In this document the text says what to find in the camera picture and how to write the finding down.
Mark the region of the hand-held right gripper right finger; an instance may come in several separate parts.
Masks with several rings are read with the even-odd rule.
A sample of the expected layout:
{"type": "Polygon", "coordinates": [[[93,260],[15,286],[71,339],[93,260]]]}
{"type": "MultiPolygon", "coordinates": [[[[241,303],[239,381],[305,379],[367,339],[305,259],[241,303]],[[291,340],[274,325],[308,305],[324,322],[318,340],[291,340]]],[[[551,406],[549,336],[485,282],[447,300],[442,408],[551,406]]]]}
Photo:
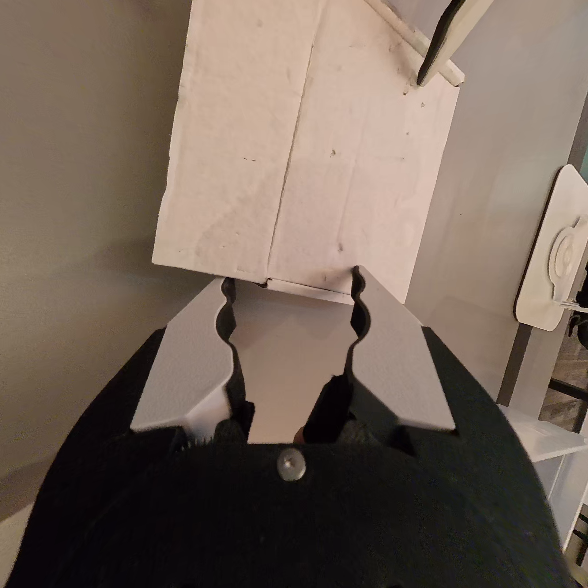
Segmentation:
{"type": "Polygon", "coordinates": [[[351,296],[351,413],[375,437],[393,437],[400,426],[454,431],[421,322],[363,266],[352,270],[351,296]]]}

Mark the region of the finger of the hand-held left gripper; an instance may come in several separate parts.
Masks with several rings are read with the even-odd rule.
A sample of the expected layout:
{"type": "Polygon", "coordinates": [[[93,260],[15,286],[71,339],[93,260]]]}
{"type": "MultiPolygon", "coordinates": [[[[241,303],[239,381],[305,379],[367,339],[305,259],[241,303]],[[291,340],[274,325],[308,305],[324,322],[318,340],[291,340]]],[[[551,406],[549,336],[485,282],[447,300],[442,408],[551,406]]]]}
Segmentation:
{"type": "Polygon", "coordinates": [[[487,10],[487,1],[452,1],[447,6],[418,71],[417,85],[426,85],[440,72],[487,10]]]}

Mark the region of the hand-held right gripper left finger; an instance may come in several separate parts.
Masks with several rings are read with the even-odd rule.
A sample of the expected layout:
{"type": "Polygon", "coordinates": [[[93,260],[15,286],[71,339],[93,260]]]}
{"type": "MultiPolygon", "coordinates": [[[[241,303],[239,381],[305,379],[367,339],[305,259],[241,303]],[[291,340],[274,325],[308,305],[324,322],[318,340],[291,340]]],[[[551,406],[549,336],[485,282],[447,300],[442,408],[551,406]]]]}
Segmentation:
{"type": "Polygon", "coordinates": [[[239,392],[229,338],[235,283],[216,277],[165,327],[130,428],[145,432],[181,428],[187,436],[213,436],[217,424],[236,410],[239,392]]]}

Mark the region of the clear plastic bin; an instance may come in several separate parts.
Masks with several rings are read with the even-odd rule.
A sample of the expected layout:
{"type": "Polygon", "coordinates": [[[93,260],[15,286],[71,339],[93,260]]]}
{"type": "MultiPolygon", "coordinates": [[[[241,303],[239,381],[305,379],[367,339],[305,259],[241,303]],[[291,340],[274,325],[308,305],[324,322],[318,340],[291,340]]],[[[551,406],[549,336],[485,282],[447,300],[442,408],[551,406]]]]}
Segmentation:
{"type": "Polygon", "coordinates": [[[580,433],[499,405],[533,463],[566,550],[587,503],[587,419],[580,433]]]}

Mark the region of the white cardboard box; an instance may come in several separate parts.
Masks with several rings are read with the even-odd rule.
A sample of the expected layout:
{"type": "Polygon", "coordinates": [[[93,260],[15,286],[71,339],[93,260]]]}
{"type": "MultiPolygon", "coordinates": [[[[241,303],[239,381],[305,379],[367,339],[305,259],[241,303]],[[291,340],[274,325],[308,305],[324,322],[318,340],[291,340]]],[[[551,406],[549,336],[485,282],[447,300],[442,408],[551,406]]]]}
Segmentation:
{"type": "Polygon", "coordinates": [[[152,262],[404,303],[464,73],[384,1],[192,1],[152,262]]]}

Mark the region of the wooden document stand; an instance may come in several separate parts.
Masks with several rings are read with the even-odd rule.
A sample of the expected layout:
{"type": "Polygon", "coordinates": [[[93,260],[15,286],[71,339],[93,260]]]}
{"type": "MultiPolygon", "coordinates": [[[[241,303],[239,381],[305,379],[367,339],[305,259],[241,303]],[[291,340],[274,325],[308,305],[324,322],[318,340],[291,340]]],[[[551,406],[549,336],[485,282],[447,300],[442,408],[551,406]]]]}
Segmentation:
{"type": "Polygon", "coordinates": [[[552,332],[565,311],[587,312],[572,293],[587,247],[587,183],[573,165],[556,174],[514,305],[517,321],[552,332]]]}

